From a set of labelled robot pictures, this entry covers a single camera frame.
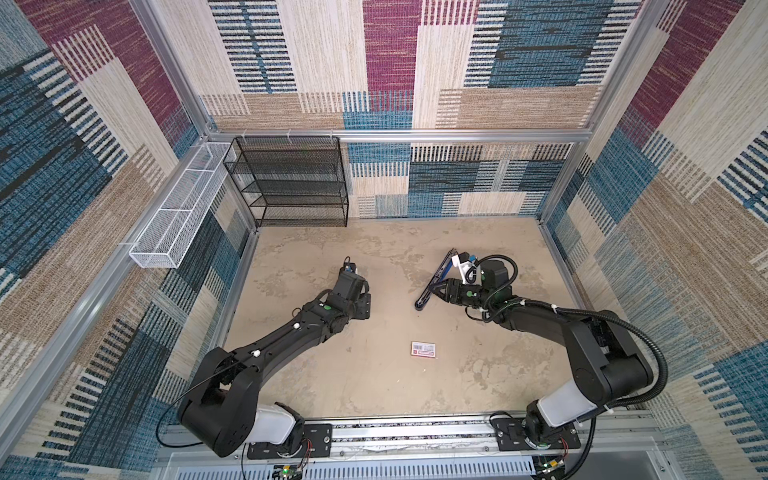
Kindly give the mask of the red white staple box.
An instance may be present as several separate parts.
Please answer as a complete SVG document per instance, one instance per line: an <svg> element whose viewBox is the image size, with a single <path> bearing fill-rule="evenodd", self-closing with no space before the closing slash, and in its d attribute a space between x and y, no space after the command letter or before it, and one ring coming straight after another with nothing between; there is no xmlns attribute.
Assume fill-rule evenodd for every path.
<svg viewBox="0 0 768 480"><path fill-rule="evenodd" d="M436 357L436 345L434 343L413 341L411 343L411 355L434 359Z"/></svg>

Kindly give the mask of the black mesh shelf rack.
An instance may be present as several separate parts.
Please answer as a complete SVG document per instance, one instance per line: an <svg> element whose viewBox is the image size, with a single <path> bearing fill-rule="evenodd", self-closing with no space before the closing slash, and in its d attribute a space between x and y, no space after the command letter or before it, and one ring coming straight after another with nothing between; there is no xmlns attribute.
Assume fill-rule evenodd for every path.
<svg viewBox="0 0 768 480"><path fill-rule="evenodd" d="M334 136L240 136L223 164L260 228L348 223L346 172Z"/></svg>

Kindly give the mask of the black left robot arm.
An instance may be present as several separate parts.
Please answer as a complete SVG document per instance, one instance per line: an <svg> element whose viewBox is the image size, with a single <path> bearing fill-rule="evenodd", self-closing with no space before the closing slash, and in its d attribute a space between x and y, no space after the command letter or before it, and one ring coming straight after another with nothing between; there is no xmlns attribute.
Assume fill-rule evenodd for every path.
<svg viewBox="0 0 768 480"><path fill-rule="evenodd" d="M273 410L288 424L260 423L262 387L296 357L340 333L349 321L368 319L370 311L369 292L347 299L325 290L261 339L232 351L214 348L204 356L193 386L179 401L178 422L220 457L244 443L285 442L295 429L297 414L277 406Z"/></svg>

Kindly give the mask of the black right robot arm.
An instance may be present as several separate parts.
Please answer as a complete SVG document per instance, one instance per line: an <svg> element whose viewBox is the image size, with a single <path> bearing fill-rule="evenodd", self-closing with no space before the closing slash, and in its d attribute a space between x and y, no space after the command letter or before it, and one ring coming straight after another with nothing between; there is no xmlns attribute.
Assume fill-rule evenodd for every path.
<svg viewBox="0 0 768 480"><path fill-rule="evenodd" d="M645 332L612 311L565 308L519 296L513 291L518 275L517 263L506 255L476 258L449 252L414 307L421 311L436 297L464 307L474 321L535 335L566 349L570 380L530 403L521 422L529 448L547 449L563 442L578 421L663 392L669 367Z"/></svg>

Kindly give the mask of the blue stapler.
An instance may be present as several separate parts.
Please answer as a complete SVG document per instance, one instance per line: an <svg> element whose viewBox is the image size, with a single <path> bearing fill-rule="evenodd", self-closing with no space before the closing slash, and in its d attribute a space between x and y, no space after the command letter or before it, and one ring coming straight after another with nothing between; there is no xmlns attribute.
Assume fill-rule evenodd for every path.
<svg viewBox="0 0 768 480"><path fill-rule="evenodd" d="M458 254L455 248L450 249L443 258L440 266L433 274L427 286L424 288L418 299L414 302L414 308L416 311L422 311L432 295L432 287L442 282L453 266L453 257Z"/></svg>

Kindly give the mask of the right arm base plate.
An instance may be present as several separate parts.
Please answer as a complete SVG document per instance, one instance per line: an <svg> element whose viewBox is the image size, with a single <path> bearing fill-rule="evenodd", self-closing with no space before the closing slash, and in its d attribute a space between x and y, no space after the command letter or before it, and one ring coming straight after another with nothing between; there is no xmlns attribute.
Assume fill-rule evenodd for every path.
<svg viewBox="0 0 768 480"><path fill-rule="evenodd" d="M495 412L489 419L498 449L502 452L580 449L581 439L572 423L551 427L535 418Z"/></svg>

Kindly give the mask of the aluminium front rail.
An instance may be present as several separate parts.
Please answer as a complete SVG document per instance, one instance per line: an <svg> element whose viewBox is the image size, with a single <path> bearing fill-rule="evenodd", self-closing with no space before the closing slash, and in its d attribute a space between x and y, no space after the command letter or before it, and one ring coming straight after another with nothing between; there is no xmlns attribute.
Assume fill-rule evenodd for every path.
<svg viewBox="0 0 768 480"><path fill-rule="evenodd" d="M269 456L253 446L219 457L203 446L160 449L153 479L561 479L582 453L578 424L547 450L522 439L520 413L310 419L310 454ZM680 479L647 411L597 420L578 479Z"/></svg>

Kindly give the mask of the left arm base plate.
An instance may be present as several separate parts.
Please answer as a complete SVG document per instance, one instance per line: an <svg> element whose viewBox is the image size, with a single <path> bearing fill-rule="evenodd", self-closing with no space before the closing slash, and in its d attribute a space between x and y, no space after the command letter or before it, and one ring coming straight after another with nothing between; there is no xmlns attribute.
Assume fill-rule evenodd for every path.
<svg viewBox="0 0 768 480"><path fill-rule="evenodd" d="M251 443L247 448L248 460L327 458L331 452L333 425L330 423L297 424L286 440L278 445Z"/></svg>

